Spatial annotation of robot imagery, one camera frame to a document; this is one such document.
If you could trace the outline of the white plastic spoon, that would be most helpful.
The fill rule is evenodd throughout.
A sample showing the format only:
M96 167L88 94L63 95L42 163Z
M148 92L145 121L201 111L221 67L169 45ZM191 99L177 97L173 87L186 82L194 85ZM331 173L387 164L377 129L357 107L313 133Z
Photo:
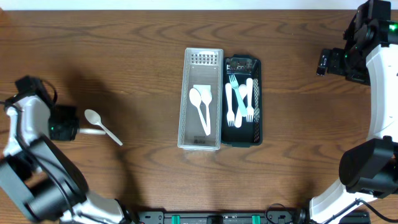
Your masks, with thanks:
M211 91L205 88L201 94L201 100L206 106L206 134L211 134L210 103L212 101Z
M241 84L238 88L239 94L241 95L242 100L246 97L247 95L247 87L245 84ZM241 111L239 108L237 108L236 112L236 119L235 119L235 127L240 128L242 125L243 117L241 114Z
M117 138L106 126L104 126L101 122L101 116L94 110L87 109L85 110L85 118L87 121L91 124L97 125L100 128L102 128L105 133L117 144L120 146L123 145L123 143Z
M79 134L105 135L106 132L102 129L81 128L78 130Z
M210 135L208 127L206 125L205 119L203 117L203 113L201 112L200 105L201 105L201 94L196 88L191 88L189 91L189 99L193 106L197 108L198 115L200 117L201 125L203 130L207 136Z

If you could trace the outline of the white plastic fork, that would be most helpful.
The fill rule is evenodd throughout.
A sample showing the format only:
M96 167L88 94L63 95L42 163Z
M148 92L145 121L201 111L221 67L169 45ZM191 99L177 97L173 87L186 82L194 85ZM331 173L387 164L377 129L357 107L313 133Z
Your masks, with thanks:
M234 112L232 109L232 86L230 83L226 83L224 88L226 91L226 99L227 99L227 107L228 107L226 118L227 118L228 126L233 127L235 118L234 118Z
M251 123L254 119L254 108L252 107L252 91L253 91L253 79L247 78L246 79L246 88L247 88L247 112L248 115L246 116L246 121Z
M233 75L233 74L229 75L229 82L230 82L230 84L231 84L231 86L232 86L232 88L233 88L233 90L235 92L236 99L237 99L237 102L238 102L238 108L239 108L239 110L241 112L241 115L243 117L246 117L248 115L248 112L247 112L247 109L246 109L246 107L244 105L244 101L242 99L242 96L240 95L239 83L238 83L235 75Z

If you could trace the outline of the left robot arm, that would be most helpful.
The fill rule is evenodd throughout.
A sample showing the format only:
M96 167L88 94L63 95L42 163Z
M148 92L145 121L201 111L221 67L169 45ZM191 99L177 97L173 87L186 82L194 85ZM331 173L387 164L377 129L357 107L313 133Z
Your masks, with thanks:
M77 166L51 141L49 119L57 97L43 81L25 76L17 94L3 101L10 118L9 139L1 159L1 188L32 222L131 223L116 199L89 189Z

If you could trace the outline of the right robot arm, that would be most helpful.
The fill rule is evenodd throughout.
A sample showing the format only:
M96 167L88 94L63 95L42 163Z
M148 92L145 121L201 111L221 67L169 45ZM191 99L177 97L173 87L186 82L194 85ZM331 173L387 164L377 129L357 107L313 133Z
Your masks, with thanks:
M371 121L366 142L346 151L339 178L312 198L294 223L339 223L365 205L389 223L371 202L397 193L397 22L391 2L360 5L343 33L342 49L323 49L317 75L344 76L371 88Z

